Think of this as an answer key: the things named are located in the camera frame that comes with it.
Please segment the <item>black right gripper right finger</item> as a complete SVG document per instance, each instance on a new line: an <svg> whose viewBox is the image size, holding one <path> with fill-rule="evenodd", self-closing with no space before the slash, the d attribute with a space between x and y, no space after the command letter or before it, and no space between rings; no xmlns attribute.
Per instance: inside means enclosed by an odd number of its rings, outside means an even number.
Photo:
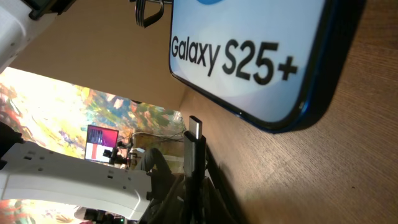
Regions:
<svg viewBox="0 0 398 224"><path fill-rule="evenodd" d="M203 179L203 206L206 223L237 224L208 177Z"/></svg>

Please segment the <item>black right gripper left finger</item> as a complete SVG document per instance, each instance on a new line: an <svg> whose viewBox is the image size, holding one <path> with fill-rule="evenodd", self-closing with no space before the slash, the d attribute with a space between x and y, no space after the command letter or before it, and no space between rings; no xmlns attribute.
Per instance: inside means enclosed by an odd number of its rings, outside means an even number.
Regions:
<svg viewBox="0 0 398 224"><path fill-rule="evenodd" d="M184 177L173 175L168 186L155 188L155 195L146 211L148 224L178 223L183 209Z"/></svg>

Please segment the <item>blue Samsung Galaxy smartphone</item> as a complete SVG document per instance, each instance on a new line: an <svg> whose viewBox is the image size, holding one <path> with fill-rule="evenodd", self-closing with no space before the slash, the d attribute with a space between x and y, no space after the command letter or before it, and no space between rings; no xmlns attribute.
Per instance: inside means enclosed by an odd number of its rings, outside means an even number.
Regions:
<svg viewBox="0 0 398 224"><path fill-rule="evenodd" d="M172 3L174 78L268 133L309 128L329 108L366 3Z"/></svg>

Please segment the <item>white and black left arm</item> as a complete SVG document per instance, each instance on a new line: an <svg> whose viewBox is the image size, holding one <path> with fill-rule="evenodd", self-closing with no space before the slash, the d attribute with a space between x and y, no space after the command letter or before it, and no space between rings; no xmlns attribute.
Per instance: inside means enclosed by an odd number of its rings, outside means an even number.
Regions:
<svg viewBox="0 0 398 224"><path fill-rule="evenodd" d="M70 2L1 1L1 69L43 32ZM33 199L104 210L139 221L170 182L157 173L122 170L25 141L1 123L1 200Z"/></svg>

